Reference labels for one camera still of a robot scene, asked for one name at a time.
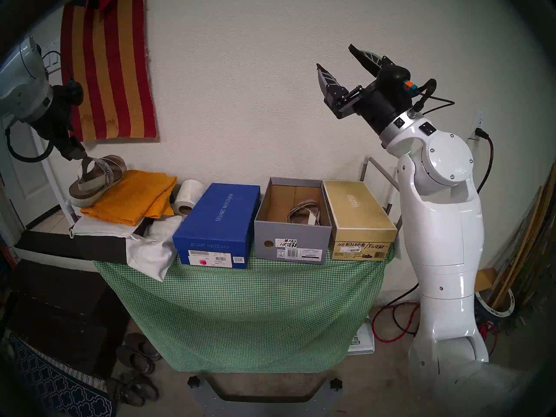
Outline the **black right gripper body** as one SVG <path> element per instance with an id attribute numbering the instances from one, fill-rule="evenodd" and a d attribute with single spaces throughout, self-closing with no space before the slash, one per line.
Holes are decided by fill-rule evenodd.
<path id="1" fill-rule="evenodd" d="M 395 84 L 380 88 L 377 82 L 372 82 L 365 88 L 357 88 L 349 100 L 343 100 L 341 96 L 336 99 L 333 113 L 338 119 L 357 114 L 380 136 L 389 124 L 412 106 L 411 94 L 402 87 Z"/>

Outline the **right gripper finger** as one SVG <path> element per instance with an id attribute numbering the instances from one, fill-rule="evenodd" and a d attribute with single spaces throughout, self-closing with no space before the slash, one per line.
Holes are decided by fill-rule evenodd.
<path id="1" fill-rule="evenodd" d="M 379 56 L 376 53 L 362 51 L 354 45 L 349 45 L 349 52 L 373 77 L 377 78 L 383 67 L 393 65 L 393 62 L 386 56 Z"/>
<path id="2" fill-rule="evenodd" d="M 324 102 L 329 107 L 337 107 L 339 101 L 343 101 L 348 90 L 341 86 L 337 80 L 320 64 L 316 64 L 318 82 L 323 93 Z"/>

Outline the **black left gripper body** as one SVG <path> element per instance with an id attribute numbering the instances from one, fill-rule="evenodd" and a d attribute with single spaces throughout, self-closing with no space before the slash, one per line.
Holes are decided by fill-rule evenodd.
<path id="1" fill-rule="evenodd" d="M 47 150 L 65 151 L 66 141 L 74 136 L 72 108 L 78 107 L 78 85 L 49 86 L 41 105 L 45 112 L 31 122 L 31 127 L 48 141 Z"/>

